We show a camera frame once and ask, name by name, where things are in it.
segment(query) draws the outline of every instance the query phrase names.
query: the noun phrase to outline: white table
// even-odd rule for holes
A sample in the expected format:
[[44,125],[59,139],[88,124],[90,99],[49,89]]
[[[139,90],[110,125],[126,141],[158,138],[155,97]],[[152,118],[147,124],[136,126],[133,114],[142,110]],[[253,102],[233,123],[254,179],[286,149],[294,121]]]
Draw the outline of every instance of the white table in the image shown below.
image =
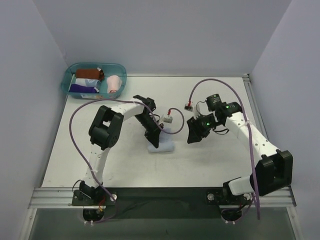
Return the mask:
[[[155,113],[162,115],[170,107],[182,110],[186,120],[191,112],[183,110],[194,85],[204,77],[146,77],[127,78],[127,85],[119,99],[130,100],[134,95],[154,99]],[[241,97],[249,119],[255,124],[243,79],[221,77]],[[225,102],[237,101],[226,86],[207,81],[198,86],[192,101],[203,101],[212,94],[220,94]],[[54,142],[48,167],[42,183],[43,188],[72,187],[85,175],[87,165],[73,146],[68,130],[71,114],[86,100],[68,97],[59,129]],[[105,101],[86,106],[73,121],[75,141],[86,157],[90,155],[89,127],[101,105],[114,106],[118,103]],[[181,126],[181,116],[172,111],[172,130]],[[188,126],[173,135],[175,150],[171,153],[147,151],[145,129],[134,117],[122,125],[117,144],[111,149],[104,169],[103,185],[106,187],[221,187],[228,180],[251,174],[249,153],[230,132],[220,136],[215,133],[199,143],[187,144]]]

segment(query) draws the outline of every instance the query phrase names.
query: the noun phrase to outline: rolled towel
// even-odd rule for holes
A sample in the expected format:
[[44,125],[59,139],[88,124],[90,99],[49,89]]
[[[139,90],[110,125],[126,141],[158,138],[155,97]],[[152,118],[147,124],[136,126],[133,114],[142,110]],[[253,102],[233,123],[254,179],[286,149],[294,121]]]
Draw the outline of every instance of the rolled towel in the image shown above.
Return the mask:
[[97,79],[102,81],[105,78],[105,73],[101,68],[77,69],[75,76],[78,79]]
[[112,94],[120,89],[122,85],[122,80],[117,75],[112,75],[106,79],[106,84],[107,84],[106,92],[108,94]]
[[99,89],[90,86],[80,86],[78,84],[71,84],[69,92],[71,93],[87,93],[87,94],[97,94]]
[[[164,128],[165,131],[170,132],[170,128]],[[175,150],[175,144],[172,141],[172,136],[167,134],[163,131],[160,132],[159,135],[159,147],[155,148],[149,141],[148,141],[148,152],[153,153],[166,153],[166,152],[173,152]]]
[[100,89],[101,81],[97,79],[88,79],[88,78],[76,78],[74,84]]

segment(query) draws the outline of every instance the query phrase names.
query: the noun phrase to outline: light blue towel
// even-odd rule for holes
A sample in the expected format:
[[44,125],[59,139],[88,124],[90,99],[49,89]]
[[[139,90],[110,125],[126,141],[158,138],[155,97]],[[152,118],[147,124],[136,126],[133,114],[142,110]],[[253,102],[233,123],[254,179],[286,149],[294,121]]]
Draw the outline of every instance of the light blue towel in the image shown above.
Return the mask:
[[[171,132],[170,128],[164,128],[167,132]],[[175,149],[175,144],[172,141],[172,136],[170,134],[164,133],[163,131],[159,135],[159,147],[155,148],[150,142],[147,143],[148,152],[153,153],[166,153],[173,152]]]
[[74,84],[84,87],[100,89],[101,81],[97,79],[76,78]]

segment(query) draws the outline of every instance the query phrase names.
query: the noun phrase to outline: brown towel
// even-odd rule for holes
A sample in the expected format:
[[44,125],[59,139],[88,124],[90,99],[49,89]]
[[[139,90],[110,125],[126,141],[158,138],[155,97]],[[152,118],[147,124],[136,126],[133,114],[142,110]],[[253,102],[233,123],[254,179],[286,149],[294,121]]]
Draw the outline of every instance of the brown towel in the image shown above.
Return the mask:
[[97,79],[102,81],[105,78],[105,74],[100,68],[77,69],[75,77],[77,79]]

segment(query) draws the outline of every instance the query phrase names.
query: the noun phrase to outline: teal basket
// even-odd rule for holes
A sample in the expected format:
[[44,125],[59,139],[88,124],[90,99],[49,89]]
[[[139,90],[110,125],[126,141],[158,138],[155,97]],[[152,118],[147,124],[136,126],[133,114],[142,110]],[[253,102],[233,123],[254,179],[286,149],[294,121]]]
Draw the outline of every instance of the teal basket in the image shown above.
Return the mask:
[[[69,92],[70,85],[76,81],[77,69],[96,69],[101,68],[104,72],[104,79],[101,81],[99,93],[81,93],[81,92]],[[120,89],[114,93],[107,93],[107,78],[117,75],[122,80]],[[99,62],[79,62],[71,65],[65,71],[61,89],[65,94],[71,95],[77,99],[116,99],[124,90],[127,83],[127,71],[124,66],[117,63],[99,63]]]

